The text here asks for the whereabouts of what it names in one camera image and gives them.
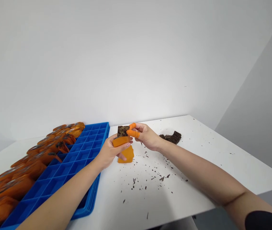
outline finger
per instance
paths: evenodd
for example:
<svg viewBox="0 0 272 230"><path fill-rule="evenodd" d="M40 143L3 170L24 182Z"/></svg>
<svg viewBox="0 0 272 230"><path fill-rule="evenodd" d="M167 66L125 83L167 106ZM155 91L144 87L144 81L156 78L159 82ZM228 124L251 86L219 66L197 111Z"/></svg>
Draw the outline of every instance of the finger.
<svg viewBox="0 0 272 230"><path fill-rule="evenodd" d="M126 157L122 153L118 153L116 156L119 157L120 159L124 160L124 161L127 160Z"/></svg>
<svg viewBox="0 0 272 230"><path fill-rule="evenodd" d="M114 134L108 138L110 142L113 142L113 140L117 137L117 134Z"/></svg>
<svg viewBox="0 0 272 230"><path fill-rule="evenodd" d="M129 127L130 127L130 129L132 130L132 129L136 128L136 124L135 124L135 123L132 123L132 124L129 125Z"/></svg>
<svg viewBox="0 0 272 230"><path fill-rule="evenodd" d="M126 133L129 135L129 136L132 136L132 137L135 137L135 138L139 138L139 135L140 133L139 132L136 132L134 130L127 130Z"/></svg>
<svg viewBox="0 0 272 230"><path fill-rule="evenodd" d="M125 150L125 149L127 149L128 147L130 147L131 146L131 143L125 143L125 144L123 144L123 145L120 145L120 146L118 146L118 147L115 147L114 149L115 149L115 153L120 153L120 152L122 152L123 150Z"/></svg>
<svg viewBox="0 0 272 230"><path fill-rule="evenodd" d="M136 124L136 129L139 130L139 131L141 131L141 132L146 127L146 124L143 124L143 123L135 123L135 124Z"/></svg>

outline wrist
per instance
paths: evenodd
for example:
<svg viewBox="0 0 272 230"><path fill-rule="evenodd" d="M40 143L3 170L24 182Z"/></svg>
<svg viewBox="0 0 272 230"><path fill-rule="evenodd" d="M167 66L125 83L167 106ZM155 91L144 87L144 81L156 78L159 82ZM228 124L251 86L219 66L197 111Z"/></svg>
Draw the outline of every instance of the wrist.
<svg viewBox="0 0 272 230"><path fill-rule="evenodd" d="M161 138L160 143L158 144L157 151L163 154L164 150L166 149L167 145L169 144L169 141L166 141Z"/></svg>
<svg viewBox="0 0 272 230"><path fill-rule="evenodd" d="M102 170L105 168L104 163L100 159L99 155L97 155L90 164L92 164L93 168L97 169L99 172L102 172Z"/></svg>

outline stack of orange pouches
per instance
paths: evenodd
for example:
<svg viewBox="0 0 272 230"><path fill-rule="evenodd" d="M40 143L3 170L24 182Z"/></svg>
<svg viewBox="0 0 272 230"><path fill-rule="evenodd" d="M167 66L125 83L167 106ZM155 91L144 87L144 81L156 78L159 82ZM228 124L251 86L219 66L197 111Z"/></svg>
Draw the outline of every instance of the stack of orange pouches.
<svg viewBox="0 0 272 230"><path fill-rule="evenodd" d="M0 175L0 226L47 165L53 159L62 162L57 154L59 151L68 153L67 145L74 144L84 128L83 122L54 128L53 132L30 148L26 156L13 163L11 169Z"/></svg>

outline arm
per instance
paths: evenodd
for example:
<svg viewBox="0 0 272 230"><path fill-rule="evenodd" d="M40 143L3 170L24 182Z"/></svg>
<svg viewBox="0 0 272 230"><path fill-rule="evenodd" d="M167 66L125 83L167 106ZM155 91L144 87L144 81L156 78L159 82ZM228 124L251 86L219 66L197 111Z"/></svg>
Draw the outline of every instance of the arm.
<svg viewBox="0 0 272 230"><path fill-rule="evenodd" d="M17 230L65 229L99 173L112 163L115 156L126 160L121 152L127 149L132 141L114 148L112 141L116 136L117 134L107 138L98 156L36 209Z"/></svg>
<svg viewBox="0 0 272 230"><path fill-rule="evenodd" d="M136 124L136 129L127 131L130 136L139 136L153 151L168 158L185 176L209 197L222 205L239 229L245 230L245 218L257 210L272 213L272 206L245 188L230 174L213 163L171 142L160 138L145 124Z"/></svg>

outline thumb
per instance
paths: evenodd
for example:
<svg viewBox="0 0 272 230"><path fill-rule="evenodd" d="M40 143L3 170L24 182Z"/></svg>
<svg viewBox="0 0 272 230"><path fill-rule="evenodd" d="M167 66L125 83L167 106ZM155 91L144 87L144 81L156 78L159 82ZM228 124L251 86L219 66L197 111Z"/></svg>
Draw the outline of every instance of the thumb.
<svg viewBox="0 0 272 230"><path fill-rule="evenodd" d="M116 154L118 154L118 153L121 153L123 150L127 149L130 146L131 146L131 143L128 142L128 143L125 143L125 144L120 145L118 147L115 147L114 149L115 149Z"/></svg>
<svg viewBox="0 0 272 230"><path fill-rule="evenodd" d="M129 129L129 130L126 131L126 134L128 134L129 136L132 136L132 137L141 139L141 137L139 138L140 133L137 132L137 131L134 131L134 130L130 130L130 129Z"/></svg>

